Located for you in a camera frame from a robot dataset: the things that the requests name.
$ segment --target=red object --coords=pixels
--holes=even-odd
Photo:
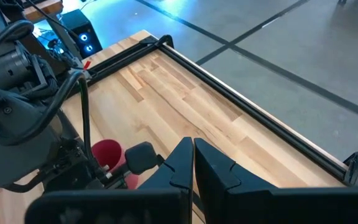
[[[123,165],[125,160],[124,150],[119,143],[112,139],[105,139],[97,142],[92,146],[92,154],[100,166],[104,167],[108,165],[110,171],[117,169],[117,167]],[[125,178],[128,189],[136,189],[139,177],[134,174],[130,174]]]
[[[91,61],[86,61],[84,65],[84,70],[87,70],[90,65],[91,65]]]

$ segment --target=wooden table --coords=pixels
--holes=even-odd
[[[63,3],[61,0],[47,0],[36,5],[48,15],[59,14],[63,11]],[[32,22],[38,22],[44,18],[44,16],[33,7],[25,8],[24,15]]]
[[[83,62],[89,60],[91,67],[95,66],[149,35],[141,31]],[[90,87],[89,102],[92,144],[102,139],[115,139],[127,149],[148,141],[157,153],[167,157],[182,137],[201,137],[277,187],[343,186],[158,50]],[[80,96],[66,100],[62,108],[82,137]],[[294,130],[291,131],[345,167],[335,157]],[[142,174],[139,185],[156,169]],[[28,182],[32,176],[34,174],[21,182]],[[26,208],[41,193],[40,185],[25,194],[0,189],[0,223],[22,222]],[[193,210],[193,223],[202,223],[203,214],[195,206]]]

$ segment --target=screw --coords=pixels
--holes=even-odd
[[[71,184],[72,184],[72,185],[75,185],[77,182],[78,182],[78,178],[75,178],[75,179],[71,182]]]
[[[12,108],[10,108],[10,107],[5,107],[5,108],[4,108],[4,114],[10,114],[10,113],[12,113]]]

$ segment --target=gray floor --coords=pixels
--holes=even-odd
[[[177,50],[194,61],[224,45],[227,50],[202,64],[204,68],[344,160],[358,151],[358,110],[343,103],[358,106],[358,0],[345,6],[337,0],[307,1],[237,44],[335,97],[305,88],[230,45],[295,2],[97,0],[83,12],[103,47],[142,29],[158,37],[171,34]],[[80,0],[65,4],[70,4],[66,11],[83,5]]]

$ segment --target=black cable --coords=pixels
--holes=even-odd
[[[59,21],[56,21],[54,18],[50,17],[48,14],[44,13],[43,10],[41,10],[37,5],[35,5],[31,0],[25,0],[26,2],[30,3],[30,5],[32,7],[34,7],[34,9],[36,9],[37,11],[39,11],[42,15],[44,15],[48,20],[54,22],[56,25],[62,27],[63,29],[67,30],[67,32],[69,32],[73,37],[75,37],[76,39],[80,39],[78,37],[78,35],[76,33],[74,33],[72,30],[70,30],[69,28],[67,28],[66,26],[64,26],[63,24],[61,24]]]
[[[3,31],[0,32],[0,45],[6,39],[8,39],[12,34],[14,34],[16,31],[20,29],[29,29],[32,32],[34,29],[34,25],[30,21],[25,21],[25,20],[16,21],[8,25],[7,27],[5,27]]]
[[[47,174],[45,172],[39,172],[33,179],[30,180],[28,184],[20,185],[20,184],[10,184],[7,187],[5,187],[6,190],[10,190],[11,192],[16,193],[25,193],[29,190],[33,189],[35,186],[37,186],[39,183],[41,183],[43,180],[45,180],[47,177]]]
[[[90,160],[93,166],[98,164],[93,157],[91,150],[91,125],[90,125],[90,106],[88,98],[88,84],[85,79],[78,80],[80,83],[81,93],[81,109],[82,109],[82,121],[83,121],[83,135],[84,135],[84,147],[85,155]]]
[[[97,75],[97,72],[95,72],[92,69],[84,69],[84,68],[81,68],[81,67],[74,67],[74,66],[71,66],[70,68],[74,68],[74,69],[78,69],[78,70],[82,70],[82,71],[87,71],[92,76]]]
[[[7,41],[14,41],[14,40],[20,40],[21,38],[24,38],[25,36],[31,34],[31,32],[29,32],[29,30],[25,31],[25,32],[22,32],[21,34],[18,34],[18,35],[11,35],[10,37],[8,37],[6,40]]]
[[[44,28],[38,28],[38,29],[40,29],[41,32],[53,32],[53,30],[48,30]]]
[[[82,72],[74,72],[70,75],[63,85],[60,87],[58,92],[56,93],[54,99],[49,104],[47,109],[43,112],[42,116],[28,129],[23,131],[22,133],[15,136],[1,136],[0,135],[0,145],[3,146],[16,146],[23,142],[26,142],[37,135],[39,135],[51,122],[51,120],[55,117],[60,107],[62,106],[64,100],[67,98],[71,89],[75,86],[76,82],[80,81],[80,85],[82,89],[87,90],[85,76]],[[88,92],[81,92],[82,95],[88,97]]]
[[[46,37],[42,37],[42,35],[39,35],[38,37],[41,37],[42,39],[44,39],[44,40],[47,40],[47,41],[52,41],[52,40],[50,40],[50,39],[48,39],[48,38],[46,38]]]
[[[80,11],[82,11],[82,10],[85,8],[85,6],[87,6],[89,3],[92,3],[92,2],[94,2],[94,1],[96,1],[96,0],[89,0],[87,3],[85,3],[85,5],[83,5],[83,6],[81,7]]]
[[[48,83],[48,86],[41,90],[29,91],[27,93],[22,94],[22,96],[28,98],[29,100],[39,100],[42,98],[54,96],[59,89],[56,78],[53,75],[53,70],[48,64],[48,62],[41,58],[37,58],[37,60],[40,65],[41,71]]]
[[[71,85],[71,83],[74,83],[78,81],[80,85],[80,93],[81,93],[81,109],[82,109],[82,117],[83,117],[83,135],[84,135],[84,147],[85,147],[85,155],[89,159],[90,163],[94,168],[98,168],[99,164],[96,161],[95,157],[92,154],[91,150],[91,125],[90,125],[90,109],[89,109],[89,98],[88,98],[88,84],[86,82],[85,76],[81,72],[75,72],[71,77],[68,78],[67,81],[64,82],[61,89],[57,93],[57,96],[62,96],[61,92],[67,91],[67,93],[70,92],[71,88],[74,85]],[[5,187],[6,190],[10,190],[17,193],[24,193],[28,192],[29,190],[33,189],[37,184],[41,183],[45,178],[48,176],[47,173],[39,172],[28,184],[25,185],[19,185],[19,184],[10,184],[7,187]]]

